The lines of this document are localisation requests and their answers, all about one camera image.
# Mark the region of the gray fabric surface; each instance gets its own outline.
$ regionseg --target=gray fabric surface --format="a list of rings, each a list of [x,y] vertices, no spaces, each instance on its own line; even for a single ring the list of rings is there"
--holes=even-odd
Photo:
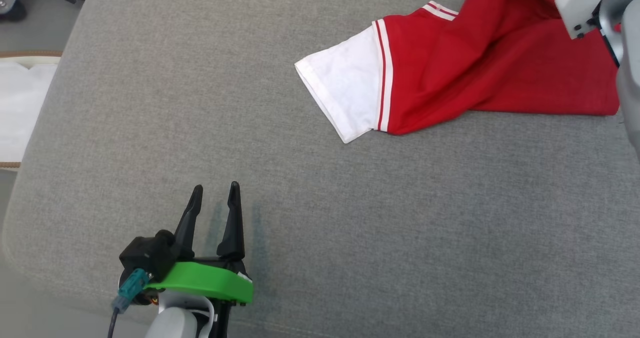
[[[106,313],[121,249],[173,229],[201,183],[194,247],[212,254],[238,180],[256,291],[231,337],[637,336],[640,165],[620,117],[468,113],[344,145],[301,83],[298,59],[428,1],[87,0],[8,260]]]

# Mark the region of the red and white jersey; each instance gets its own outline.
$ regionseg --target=red and white jersey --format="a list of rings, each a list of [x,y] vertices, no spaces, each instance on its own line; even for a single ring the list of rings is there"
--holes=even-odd
[[[295,64],[345,143],[467,110],[614,115],[617,68],[597,31],[571,40],[554,0],[429,2]]]

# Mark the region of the teal connector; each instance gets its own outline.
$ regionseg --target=teal connector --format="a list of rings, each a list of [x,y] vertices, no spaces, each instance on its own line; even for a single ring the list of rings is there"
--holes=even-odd
[[[118,297],[111,302],[111,308],[116,309],[120,314],[129,308],[133,299],[144,290],[149,283],[149,275],[142,269],[137,268],[126,279],[125,283],[118,290]]]

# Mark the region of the red fabric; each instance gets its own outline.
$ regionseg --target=red fabric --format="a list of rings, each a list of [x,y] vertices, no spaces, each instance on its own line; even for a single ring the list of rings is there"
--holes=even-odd
[[[467,110],[613,115],[617,68],[597,31],[571,40],[554,0],[466,0],[384,18],[393,63],[388,132]]]

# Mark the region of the red stripe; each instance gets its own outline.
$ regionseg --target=red stripe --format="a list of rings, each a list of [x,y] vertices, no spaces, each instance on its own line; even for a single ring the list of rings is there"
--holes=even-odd
[[[437,9],[438,11],[446,13],[447,15],[452,15],[452,16],[457,16],[458,15],[457,13],[453,13],[453,12],[450,12],[448,10],[443,10],[444,7],[438,7],[434,3],[431,3],[431,2],[429,2],[428,5],[433,7],[433,8],[435,8],[435,9]]]
[[[382,45],[382,33],[380,32],[380,25],[377,23],[375,23],[375,26],[377,27],[377,40],[378,42],[380,42],[380,51],[382,52],[382,92],[381,95],[382,97],[380,97],[380,119],[377,121],[377,130],[380,131],[380,127],[382,125],[382,110],[384,110],[385,108],[385,76],[387,74],[387,59],[384,57],[385,56],[385,48]]]

